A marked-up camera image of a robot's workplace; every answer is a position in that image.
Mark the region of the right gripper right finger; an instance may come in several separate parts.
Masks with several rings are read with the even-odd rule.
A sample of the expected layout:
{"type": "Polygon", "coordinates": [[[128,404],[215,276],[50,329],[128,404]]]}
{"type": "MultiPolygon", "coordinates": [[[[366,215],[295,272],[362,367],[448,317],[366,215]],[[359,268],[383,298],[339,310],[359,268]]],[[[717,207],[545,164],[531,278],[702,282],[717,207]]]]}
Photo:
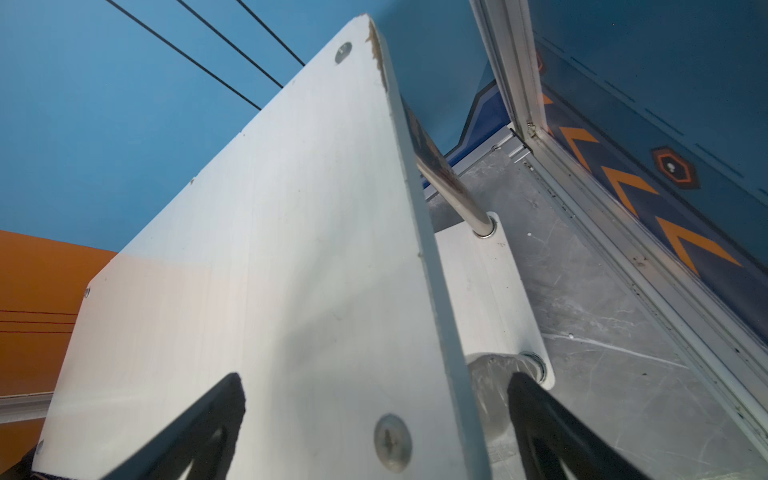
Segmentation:
{"type": "Polygon", "coordinates": [[[507,387],[508,410],[528,479],[645,479],[529,375],[507,387]]]}

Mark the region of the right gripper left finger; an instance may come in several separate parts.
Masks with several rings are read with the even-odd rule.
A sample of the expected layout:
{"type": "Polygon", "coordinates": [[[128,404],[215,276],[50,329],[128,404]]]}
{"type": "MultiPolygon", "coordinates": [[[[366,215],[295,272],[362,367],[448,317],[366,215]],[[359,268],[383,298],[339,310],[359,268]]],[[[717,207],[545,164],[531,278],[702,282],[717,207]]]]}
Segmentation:
{"type": "Polygon", "coordinates": [[[240,376],[222,378],[108,479],[224,479],[246,411],[240,376]]]}

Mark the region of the white two-tier shelf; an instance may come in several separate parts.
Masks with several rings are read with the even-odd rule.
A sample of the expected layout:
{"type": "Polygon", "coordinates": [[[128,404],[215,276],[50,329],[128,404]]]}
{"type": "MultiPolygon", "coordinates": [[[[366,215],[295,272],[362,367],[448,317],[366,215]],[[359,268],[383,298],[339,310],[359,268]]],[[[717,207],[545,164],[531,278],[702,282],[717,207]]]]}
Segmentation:
{"type": "Polygon", "coordinates": [[[100,479],[229,374],[232,479],[488,479],[481,361],[552,364],[505,230],[435,231],[349,21],[89,283],[33,468],[100,479]]]}

